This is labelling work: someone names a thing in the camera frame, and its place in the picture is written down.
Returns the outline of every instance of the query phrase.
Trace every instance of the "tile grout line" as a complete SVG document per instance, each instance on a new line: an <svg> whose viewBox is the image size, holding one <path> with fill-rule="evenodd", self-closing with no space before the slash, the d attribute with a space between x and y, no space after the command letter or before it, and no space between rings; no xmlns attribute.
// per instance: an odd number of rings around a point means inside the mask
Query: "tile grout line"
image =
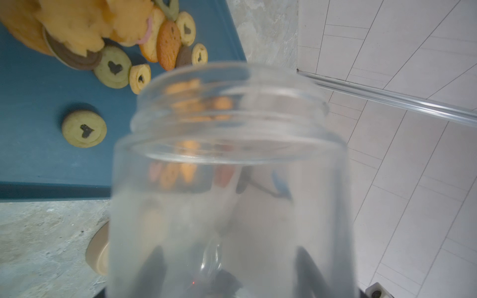
<svg viewBox="0 0 477 298"><path fill-rule="evenodd" d="M475 265L477 265L476 263L474 263L474 262L471 262L471 261L469 261L469 260L467 260L467 259L464 259L463 257L461 257L461 256L458 256L458 255L456 255L455 253L453 253L452 251L448 251L448 250L447 250L447 249L445 249L445 248L442 248L442 247L441 247L441 248L440 248L440 250L445 250L446 252L448 252L448 253L450 253L450 254L452 254L452 255L454 255L454 256L456 256L456 257L460 258L460 259L463 259L463 260L464 260L464 261L466 261L466 262L469 262L469 263L472 263L472 264L475 264Z"/></svg>
<svg viewBox="0 0 477 298"><path fill-rule="evenodd" d="M381 161L381 164L379 165L379 168L378 168L378 170L376 171L376 174L374 174L373 180L371 181L371 185L369 185L368 191L366 192L366 195L364 196L364 200L363 200L363 202L361 202L361 206L359 206L358 213L356 213L356 216L354 217L353 223L356 221L356 218L358 217L358 214L359 214L359 212L361 211L361 208L363 207L364 201L366 201L366 197L368 196L369 190L371 189L371 186L373 186L374 180L376 179L376 176L378 175L379 169L380 169L381 166L383 165L383 161L384 161L384 159L386 158L386 154L387 154L387 152L389 151L389 147L391 147L391 144L392 144L393 141L394 141L394 137L396 136L397 131L399 130L399 127L401 127L401 123L403 122L403 119L404 119L404 117L406 116L406 113L407 113L407 110L406 110L406 112L404 112L404 116L403 116L403 118L401 119L401 122L399 123L399 126L398 126L397 129L396 129L396 132L395 132L394 135L393 135L393 139L392 139L391 142L389 143L388 149L386 150L386 153L384 154L383 160Z"/></svg>
<svg viewBox="0 0 477 298"><path fill-rule="evenodd" d="M358 59L359 53L361 52L361 49L363 48L364 42L366 41L366 38L368 37L369 31L371 31L371 28L373 27L374 20L376 20L376 17L378 16L378 13L379 13L379 10L381 9L381 6L383 5L383 2L384 2L384 0L381 1L381 4L379 5L378 11L376 12L376 15L374 16L374 19L373 19L373 21L371 22L371 26L369 26L368 32L366 33L366 36L365 36L364 39L363 39L363 43L361 44L361 47L359 48L359 51L358 51L358 54L356 55L356 58L354 58L353 64L351 65L350 71L349 71L348 75L346 76L346 80L345 80L345 81L347 81L347 80L348 80L348 77L350 76L351 69L353 69L354 63L356 62L356 59Z"/></svg>
<svg viewBox="0 0 477 298"><path fill-rule="evenodd" d="M442 133L441 133L441 136L439 137L439 140L437 141L437 143L436 143L436 145L435 145L435 147L434 147L434 150L433 150L432 153L431 153L431 157L432 157L432 155L434 154L434 151L436 151L437 145L439 145L439 142L441 141L442 135L443 135L444 132L446 131L446 128L447 128L447 125L448 125L448 124L449 124L449 121L447 121L447 124L446 124L446 126L444 127L444 129L443 129L443 131L442 131ZM424 170L422 171L421 177L422 177L422 175L424 174L424 171L425 171L425 169L427 168L427 165L429 164L429 161L431 160L431 157L429 157L429 160L428 160L427 163L425 164L425 167L424 167ZM418 184L416 184L416 186L414 187L414 190L413 190L413 192L411 193L411 196L409 197L409 200L408 200L407 203L406 203L406 207L404 207L404 211L403 211L403 213L401 214L401 217L399 218L399 221L397 222L396 228L394 229L393 233L391 234L391 238L389 239L389 242L388 242L388 244L386 245L386 249L384 250L384 253L383 253L383 255L381 256L381 259L379 260L378 266L379 266L379 264L381 264L382 261L383 261L384 255L386 254L386 250L388 249L389 244L391 243L391 241L392 241L392 239L393 239L394 233L396 232L397 227L399 226L399 223L401 222L401 219L403 219L403 215L404 215L404 213L406 212L407 206L409 205L409 202L411 201L411 199L412 199L412 197L413 197L413 195L414 195L414 192L416 191L416 188L417 188ZM419 284L419 285L420 285L421 287L419 288L419 291L418 291L417 295L419 295L419 292L421 291L421 288L422 288L422 285L421 285L421 284Z"/></svg>
<svg viewBox="0 0 477 298"><path fill-rule="evenodd" d="M384 86L383 90L387 87L387 85L389 85L389 83L394 79L394 77L401 71L401 69L406 65L406 63L414 56L414 54L416 54L417 50L420 49L422 47L422 45L424 44L424 42L429 38L431 37L432 33L434 33L434 31L437 29L437 27L439 27L439 25L447 18L447 16L451 13L451 11L454 10L454 8L456 8L456 6L459 4L460 0L454 5L454 7L446 14L446 16L437 24L437 26L434 28L434 30L432 30L431 34L429 34L428 37L426 37L426 39L421 43L421 45L414 51L414 53L409 57L409 59L406 60L406 62L404 62L404 64L401 66L401 68L393 75L393 77L389 80L388 84L386 84L386 86Z"/></svg>
<svg viewBox="0 0 477 298"><path fill-rule="evenodd" d="M417 295L414 295L414 293L412 293L410 290L408 290L408 289L406 289L406 288L404 288L404 287L402 287L402 286L396 284L395 282L393 282L393 281L390 280L389 278L385 277L385 276L382 275L381 273L378 273L378 274L381 275L382 277L384 277L385 279L389 280L389 281L392 282L393 284L397 285L398 287L400 287L400 288L403 289L404 291L406 291L406 292L408 292L409 294L413 295L414 297L417 297Z"/></svg>
<svg viewBox="0 0 477 298"><path fill-rule="evenodd" d="M476 64L472 65L468 70L466 70L465 72L461 73L460 75L458 75L455 79L453 79L452 81L450 81L449 83L445 84L444 86L442 86L442 88L440 88L439 90L437 90L436 92L432 93L429 97L427 97L426 99L429 99L432 95L436 94L437 92L441 91L442 89L444 89L447 85L449 85L450 83L452 83L453 81L457 80L458 78L460 78L460 76L462 76L464 73L466 73L467 71L469 71L472 67L476 66Z"/></svg>
<svg viewBox="0 0 477 298"><path fill-rule="evenodd" d="M338 27L348 27L348 28L359 28L359 29L368 29L369 28L365 28L365 27L354 27L354 26L344 26L344 25L333 25L333 24L326 24L325 23L325 26L328 25L328 26L338 26Z"/></svg>
<svg viewBox="0 0 477 298"><path fill-rule="evenodd" d="M321 48L323 47L323 37L325 35L325 27L326 27L326 19L328 18L328 10L330 9L330 1L328 0L328 7L326 8L326 17L325 17L325 24L323 26L323 35L321 36L321 43L320 43L320 52L318 53L318 61L316 62L316 69L315 74L318 71L318 63L320 63L320 55L321 55Z"/></svg>
<svg viewBox="0 0 477 298"><path fill-rule="evenodd" d="M299 47L302 47L302 48L310 48L310 49L317 49L317 50L320 49L320 48L315 48L315 47L307 47L306 45L299 45Z"/></svg>
<svg viewBox="0 0 477 298"><path fill-rule="evenodd" d="M442 246L444 245L444 242L446 241L447 236L449 236L449 232L450 232L450 230L452 229L452 226L454 225L454 222L456 221L457 216L459 215L459 212L460 212L460 210L462 209L462 206L464 205L465 201L467 200L467 197L469 196L469 193L470 193L470 191L472 190L472 187L474 186L474 184L475 184L476 181L477 181L477 176L474 178L474 182L472 183L472 186L470 187L469 191L467 192L466 198L465 198L465 199L462 201L462 203L460 204L460 208L459 208L459 210L457 211L456 217L454 217L454 220L453 220L452 223L450 224L450 227L449 227L449 229L448 229L448 231L447 231L446 237L444 237L444 240L442 241L441 246L439 247L439 250L437 251L437 254L436 254L436 256L434 257L434 260L432 261L431 266L429 267L429 270L427 271L427 274L425 275L425 278L424 278L424 280L423 280L423 282L422 282L423 285L424 285L424 283L425 283L425 280L426 280L427 277L429 276L429 273L431 272L432 266L434 265L434 262L435 262L436 259L437 259L437 255L439 255L439 251L442 249Z"/></svg>
<svg viewBox="0 0 477 298"><path fill-rule="evenodd" d="M332 104L339 105L339 106L341 106L341 107L345 107L345 108L348 108L348 109L352 109L352 110L355 110L355 111L358 111L358 112L362 112L362 111L360 111L360 110L356 110L356 109L353 109L353 108L347 107L347 106L345 106L345 105L342 105L342 104L339 104L339 103L332 103Z"/></svg>
<svg viewBox="0 0 477 298"><path fill-rule="evenodd" d="M331 34L323 34L323 35L326 35L326 36L334 36L334 37L341 37L341 38L358 39L358 40L364 41L364 39L362 39L362 38L357 38L357 37L339 36L339 35L331 35Z"/></svg>

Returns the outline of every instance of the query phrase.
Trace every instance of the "white tile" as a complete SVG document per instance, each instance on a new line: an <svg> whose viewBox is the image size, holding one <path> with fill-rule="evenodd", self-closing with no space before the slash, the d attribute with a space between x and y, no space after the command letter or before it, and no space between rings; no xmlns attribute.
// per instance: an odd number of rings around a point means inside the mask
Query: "white tile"
<svg viewBox="0 0 477 298"><path fill-rule="evenodd" d="M362 282L358 282L358 287L361 289L361 291L366 291L366 289L368 288L367 286L365 286Z"/></svg>
<svg viewBox="0 0 477 298"><path fill-rule="evenodd" d="M477 250L477 183L474 183L457 215L448 238Z"/></svg>
<svg viewBox="0 0 477 298"><path fill-rule="evenodd" d="M328 9L327 24L369 28L382 0L333 0Z"/></svg>
<svg viewBox="0 0 477 298"><path fill-rule="evenodd" d="M384 1L354 67L395 75L457 2Z"/></svg>
<svg viewBox="0 0 477 298"><path fill-rule="evenodd" d="M430 36L421 49L445 51L460 55L477 56L477 42Z"/></svg>
<svg viewBox="0 0 477 298"><path fill-rule="evenodd" d="M441 249L418 297L474 298L476 293L477 265Z"/></svg>
<svg viewBox="0 0 477 298"><path fill-rule="evenodd" d="M338 114L338 115L350 117L355 120L358 120L359 116L361 115L361 111L347 108L345 106L338 105L335 103L329 103L328 106L330 107L330 112Z"/></svg>
<svg viewBox="0 0 477 298"><path fill-rule="evenodd" d="M348 147L383 159L405 110L368 102L348 143Z"/></svg>
<svg viewBox="0 0 477 298"><path fill-rule="evenodd" d="M477 56L418 49L386 90L427 98L477 63Z"/></svg>
<svg viewBox="0 0 477 298"><path fill-rule="evenodd" d="M358 215L358 211L363 204L364 198L366 198L377 171L368 165L350 160L351 218L353 220Z"/></svg>
<svg viewBox="0 0 477 298"><path fill-rule="evenodd" d="M430 190L434 190L437 193L446 195L461 202L465 200L468 192L467 190L452 186L439 180L435 180L425 175L422 175L418 185Z"/></svg>
<svg viewBox="0 0 477 298"><path fill-rule="evenodd" d="M396 298L415 298L416 296L409 292L408 290L404 289L403 287L399 286L398 284L390 281L389 279L385 278L379 273L376 273L373 277L371 284L379 282L381 286L383 286L386 291L388 291L391 295Z"/></svg>
<svg viewBox="0 0 477 298"><path fill-rule="evenodd" d="M357 277L369 284L407 200L371 186L354 222Z"/></svg>
<svg viewBox="0 0 477 298"><path fill-rule="evenodd" d="M449 122L424 175L469 190L477 176L476 148L477 129Z"/></svg>
<svg viewBox="0 0 477 298"><path fill-rule="evenodd" d="M351 68L347 81L382 89L392 78L388 74Z"/></svg>
<svg viewBox="0 0 477 298"><path fill-rule="evenodd" d="M304 72L315 73L320 49L298 46L297 68Z"/></svg>
<svg viewBox="0 0 477 298"><path fill-rule="evenodd" d="M300 0L298 3L298 45L320 48L328 0Z"/></svg>
<svg viewBox="0 0 477 298"><path fill-rule="evenodd" d="M461 0L432 36L464 41L477 41L477 2Z"/></svg>
<svg viewBox="0 0 477 298"><path fill-rule="evenodd" d="M467 109L477 108L477 65L434 93L430 100L457 105Z"/></svg>
<svg viewBox="0 0 477 298"><path fill-rule="evenodd" d="M379 264L378 269L376 270L376 273L394 282L398 286L411 292L414 295L417 295L419 293L419 289L421 288L421 285L413 282L412 280L408 279L404 275L392 270L391 268L389 268L388 266L384 264Z"/></svg>
<svg viewBox="0 0 477 298"><path fill-rule="evenodd" d="M344 93L333 92L333 96L331 97L330 102L362 111L364 109L364 106L366 105L367 100Z"/></svg>
<svg viewBox="0 0 477 298"><path fill-rule="evenodd" d="M376 170L379 169L382 160L376 157L373 157L368 154L364 154L362 152L356 151L354 149L348 148L348 156L350 159L353 159L357 162L362 164L368 165L371 168L375 168Z"/></svg>
<svg viewBox="0 0 477 298"><path fill-rule="evenodd" d="M359 39L324 35L316 73L346 80L362 43Z"/></svg>
<svg viewBox="0 0 477 298"><path fill-rule="evenodd" d="M477 265L477 251L457 243L454 240L446 238L442 245L442 249Z"/></svg>
<svg viewBox="0 0 477 298"><path fill-rule="evenodd" d="M321 92L323 92L322 95L323 95L323 99L325 100L325 102L329 102L331 96L333 95L333 91L325 89L325 88L321 88L321 87L319 87L319 88L321 89Z"/></svg>
<svg viewBox="0 0 477 298"><path fill-rule="evenodd" d="M409 199L447 121L408 111L373 184Z"/></svg>
<svg viewBox="0 0 477 298"><path fill-rule="evenodd" d="M367 33L368 33L368 29L365 29L365 28L335 26L335 25L325 25L325 32L324 32L325 35L350 37L350 38L357 38L362 40L364 40Z"/></svg>
<svg viewBox="0 0 477 298"><path fill-rule="evenodd" d="M417 186L382 263L422 284L460 205L459 201Z"/></svg>
<svg viewBox="0 0 477 298"><path fill-rule="evenodd" d="M332 132L343 138L345 142L350 139L357 121L349 117L341 116L335 113L328 113L326 116L326 127Z"/></svg>
<svg viewBox="0 0 477 298"><path fill-rule="evenodd" d="M370 86L370 87L379 88L379 89L384 88L387 84L387 82L364 78L364 77L360 77L360 76L356 76L352 74L349 74L346 80L348 82L353 82L356 84L361 84L361 85Z"/></svg>

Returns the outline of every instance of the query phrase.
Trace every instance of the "orange cookie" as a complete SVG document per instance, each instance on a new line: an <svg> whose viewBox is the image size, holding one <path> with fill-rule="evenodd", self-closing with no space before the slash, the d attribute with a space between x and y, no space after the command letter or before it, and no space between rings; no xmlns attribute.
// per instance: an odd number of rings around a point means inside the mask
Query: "orange cookie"
<svg viewBox="0 0 477 298"><path fill-rule="evenodd" d="M166 16L158 7L154 6L151 13L151 36L149 39L139 45L141 53L149 62L157 62L157 35L159 34L159 28L161 28L162 23L166 19Z"/></svg>
<svg viewBox="0 0 477 298"><path fill-rule="evenodd" d="M172 189L178 176L179 164L167 164L166 167L161 171L161 175L159 177L161 188L164 190Z"/></svg>
<svg viewBox="0 0 477 298"><path fill-rule="evenodd" d="M173 70L176 66L180 46L180 31L176 23L165 21L157 35L157 60L166 71Z"/></svg>
<svg viewBox="0 0 477 298"><path fill-rule="evenodd" d="M226 96L216 97L212 102L212 108L214 110L230 110L233 108L233 102L230 98ZM214 117L215 120L228 120L231 115L217 115Z"/></svg>
<svg viewBox="0 0 477 298"><path fill-rule="evenodd" d="M197 171L197 164L180 164L180 173L186 183L191 183Z"/></svg>
<svg viewBox="0 0 477 298"><path fill-rule="evenodd" d="M43 26L33 15L39 8L37 0L2 0L0 21L14 38L30 49L53 56L43 39Z"/></svg>

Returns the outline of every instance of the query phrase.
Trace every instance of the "glass jar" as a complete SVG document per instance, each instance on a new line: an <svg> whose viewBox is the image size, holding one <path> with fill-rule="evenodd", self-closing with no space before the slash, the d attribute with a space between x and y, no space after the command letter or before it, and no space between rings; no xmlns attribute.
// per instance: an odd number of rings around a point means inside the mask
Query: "glass jar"
<svg viewBox="0 0 477 298"><path fill-rule="evenodd" d="M240 62L168 72L114 152L107 296L351 298L346 143L318 87Z"/></svg>

